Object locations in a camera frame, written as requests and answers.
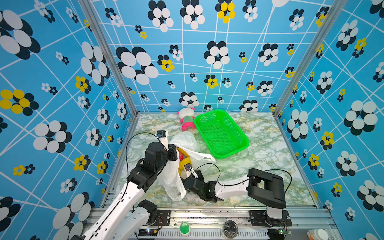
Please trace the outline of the white plastic bag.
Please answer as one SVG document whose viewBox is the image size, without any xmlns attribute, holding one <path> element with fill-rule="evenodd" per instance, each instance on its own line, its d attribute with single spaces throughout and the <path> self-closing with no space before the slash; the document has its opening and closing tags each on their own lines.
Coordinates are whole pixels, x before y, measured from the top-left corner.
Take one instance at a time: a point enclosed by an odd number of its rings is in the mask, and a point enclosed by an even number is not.
<svg viewBox="0 0 384 240">
<path fill-rule="evenodd" d="M 210 154 L 199 152 L 198 142 L 189 131 L 177 134 L 170 143 L 177 147 L 179 156 L 184 156 L 184 159 L 169 161 L 159 175 L 158 181 L 171 200 L 178 202 L 187 194 L 182 177 L 186 177 L 190 172 L 185 170 L 184 165 L 190 164 L 193 169 L 200 167 L 199 170 L 204 172 L 209 163 L 216 163 L 216 159 Z"/>
</svg>

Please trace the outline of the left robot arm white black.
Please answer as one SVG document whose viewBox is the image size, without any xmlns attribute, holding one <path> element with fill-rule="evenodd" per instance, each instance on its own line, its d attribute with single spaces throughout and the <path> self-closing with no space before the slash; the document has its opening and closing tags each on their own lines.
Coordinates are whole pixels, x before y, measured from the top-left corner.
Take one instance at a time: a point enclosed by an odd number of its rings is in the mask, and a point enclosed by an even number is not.
<svg viewBox="0 0 384 240">
<path fill-rule="evenodd" d="M 133 210 L 133 206 L 144 196 L 150 186 L 169 161 L 179 161 L 177 147 L 160 142 L 149 144 L 142 158 L 131 170 L 122 191 L 103 215 L 82 235 L 74 235 L 73 240 L 128 240 L 139 228 L 157 221 L 158 207 L 143 200 Z"/>
</svg>

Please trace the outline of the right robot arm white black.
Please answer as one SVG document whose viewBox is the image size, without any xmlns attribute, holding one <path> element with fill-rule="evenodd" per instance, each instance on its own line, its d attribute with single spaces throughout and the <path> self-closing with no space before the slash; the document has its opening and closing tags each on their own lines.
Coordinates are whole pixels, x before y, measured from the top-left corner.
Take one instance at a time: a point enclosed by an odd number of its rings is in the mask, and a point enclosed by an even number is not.
<svg viewBox="0 0 384 240">
<path fill-rule="evenodd" d="M 248 196 L 265 205 L 268 218 L 274 220 L 283 219 L 283 209 L 287 206 L 284 179 L 269 171 L 249 169 L 243 178 L 224 183 L 218 180 L 205 182 L 201 172 L 197 171 L 186 178 L 183 184 L 188 192 L 210 203 Z"/>
</svg>

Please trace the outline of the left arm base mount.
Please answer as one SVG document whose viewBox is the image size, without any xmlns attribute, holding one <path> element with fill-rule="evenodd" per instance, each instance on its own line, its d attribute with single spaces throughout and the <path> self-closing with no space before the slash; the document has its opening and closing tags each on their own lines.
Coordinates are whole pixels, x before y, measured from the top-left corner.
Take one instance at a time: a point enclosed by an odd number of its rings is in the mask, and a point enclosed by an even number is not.
<svg viewBox="0 0 384 240">
<path fill-rule="evenodd" d="M 157 205 L 148 200 L 141 201 L 138 208 L 144 208 L 149 215 L 146 226 L 167 227 L 170 225 L 171 210 L 159 209 Z"/>
</svg>

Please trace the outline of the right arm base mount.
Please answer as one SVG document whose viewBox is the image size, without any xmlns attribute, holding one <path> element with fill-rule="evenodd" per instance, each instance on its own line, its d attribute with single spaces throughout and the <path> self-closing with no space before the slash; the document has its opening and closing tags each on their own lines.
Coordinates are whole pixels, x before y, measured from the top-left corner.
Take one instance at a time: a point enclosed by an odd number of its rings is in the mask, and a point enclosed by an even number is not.
<svg viewBox="0 0 384 240">
<path fill-rule="evenodd" d="M 262 210 L 252 210 L 249 211 L 250 218 L 248 219 L 249 222 L 251 222 L 253 227 L 266 227 L 266 228 L 272 228 L 272 227 L 292 227 L 292 220 L 288 213 L 288 211 L 283 210 L 282 211 L 282 218 L 280 220 L 270 218 L 267 215 L 267 211 Z"/>
</svg>

